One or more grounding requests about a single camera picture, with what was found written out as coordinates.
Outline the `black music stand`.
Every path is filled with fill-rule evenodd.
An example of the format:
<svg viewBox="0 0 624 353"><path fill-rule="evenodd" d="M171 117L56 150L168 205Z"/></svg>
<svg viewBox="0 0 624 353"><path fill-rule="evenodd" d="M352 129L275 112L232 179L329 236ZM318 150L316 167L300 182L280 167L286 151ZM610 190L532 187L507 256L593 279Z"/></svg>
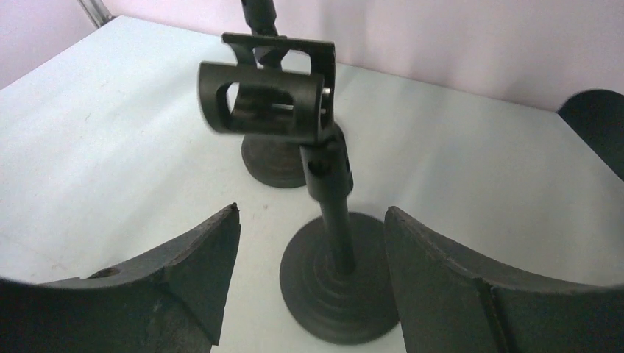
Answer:
<svg viewBox="0 0 624 353"><path fill-rule="evenodd" d="M620 178L623 178L623 94L590 89L569 97L557 114Z"/></svg>

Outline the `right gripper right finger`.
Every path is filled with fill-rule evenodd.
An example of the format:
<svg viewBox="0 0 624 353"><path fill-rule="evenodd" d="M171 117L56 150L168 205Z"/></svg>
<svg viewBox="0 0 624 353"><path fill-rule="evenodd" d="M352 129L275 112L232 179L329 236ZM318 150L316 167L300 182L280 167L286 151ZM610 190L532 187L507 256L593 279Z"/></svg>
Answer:
<svg viewBox="0 0 624 353"><path fill-rule="evenodd" d="M398 207L384 221L408 352L621 352L623 287L545 277L484 256Z"/></svg>

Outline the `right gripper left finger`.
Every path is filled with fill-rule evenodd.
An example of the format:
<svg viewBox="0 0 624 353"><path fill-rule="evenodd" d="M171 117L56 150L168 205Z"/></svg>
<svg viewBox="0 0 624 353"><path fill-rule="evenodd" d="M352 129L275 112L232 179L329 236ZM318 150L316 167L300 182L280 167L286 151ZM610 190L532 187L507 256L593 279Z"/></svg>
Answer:
<svg viewBox="0 0 624 353"><path fill-rule="evenodd" d="M238 252L238 207L79 278L1 280L3 352L209 352Z"/></svg>

